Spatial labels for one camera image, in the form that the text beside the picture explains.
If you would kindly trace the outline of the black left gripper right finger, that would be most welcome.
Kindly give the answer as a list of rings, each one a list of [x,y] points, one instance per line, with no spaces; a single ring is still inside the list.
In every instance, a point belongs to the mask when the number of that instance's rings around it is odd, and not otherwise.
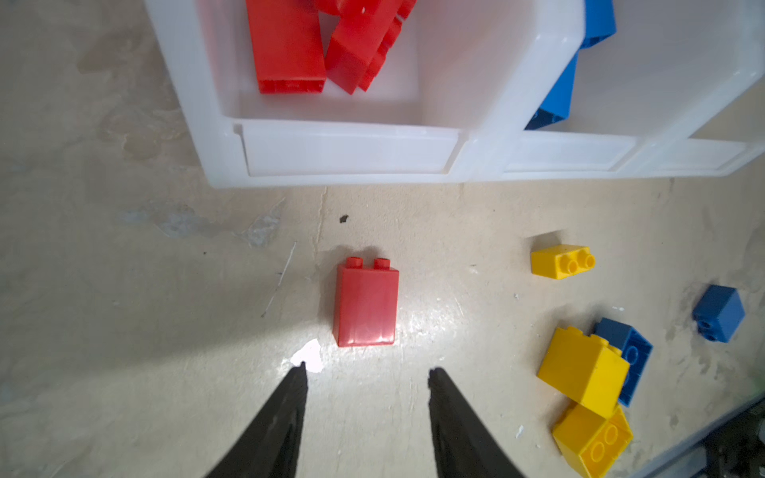
[[[430,424],[439,477],[520,477],[444,368],[428,374]]]

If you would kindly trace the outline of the blue lego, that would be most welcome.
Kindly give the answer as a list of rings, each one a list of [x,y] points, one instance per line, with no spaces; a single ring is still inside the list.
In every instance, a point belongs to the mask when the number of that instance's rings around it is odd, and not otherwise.
[[[585,0],[585,36],[580,46],[589,49],[617,33],[613,0]]]

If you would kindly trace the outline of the long red lego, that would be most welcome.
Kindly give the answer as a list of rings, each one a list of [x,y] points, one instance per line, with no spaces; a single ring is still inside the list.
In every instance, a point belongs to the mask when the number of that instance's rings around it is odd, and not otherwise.
[[[339,18],[325,56],[327,77],[346,93],[368,91],[388,51],[402,33],[416,0],[318,1],[317,8]]]

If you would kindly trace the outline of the long red lego brick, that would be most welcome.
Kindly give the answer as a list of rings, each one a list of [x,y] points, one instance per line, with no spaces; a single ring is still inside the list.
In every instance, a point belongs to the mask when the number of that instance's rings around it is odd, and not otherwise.
[[[327,74],[315,4],[247,0],[246,9],[259,93],[322,93]]]

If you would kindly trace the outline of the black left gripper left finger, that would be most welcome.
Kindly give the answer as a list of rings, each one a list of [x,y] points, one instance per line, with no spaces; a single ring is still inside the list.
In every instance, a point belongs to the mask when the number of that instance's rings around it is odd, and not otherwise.
[[[294,366],[209,477],[294,477],[308,394],[306,366]]]

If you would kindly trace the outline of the blue lego brick bottom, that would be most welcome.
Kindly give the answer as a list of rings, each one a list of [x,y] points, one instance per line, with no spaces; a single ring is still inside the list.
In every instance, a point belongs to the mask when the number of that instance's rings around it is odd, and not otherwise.
[[[622,358],[630,365],[619,396],[620,404],[629,407],[653,352],[653,345],[636,328],[608,318],[603,318],[595,326],[595,334],[619,349]]]

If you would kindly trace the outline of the yellow lego brick bottom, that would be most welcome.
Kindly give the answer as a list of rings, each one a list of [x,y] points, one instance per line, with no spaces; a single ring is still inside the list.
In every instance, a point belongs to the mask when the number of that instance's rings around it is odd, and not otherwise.
[[[622,351],[606,339],[568,327],[556,329],[537,376],[580,406],[610,418],[629,369]]]

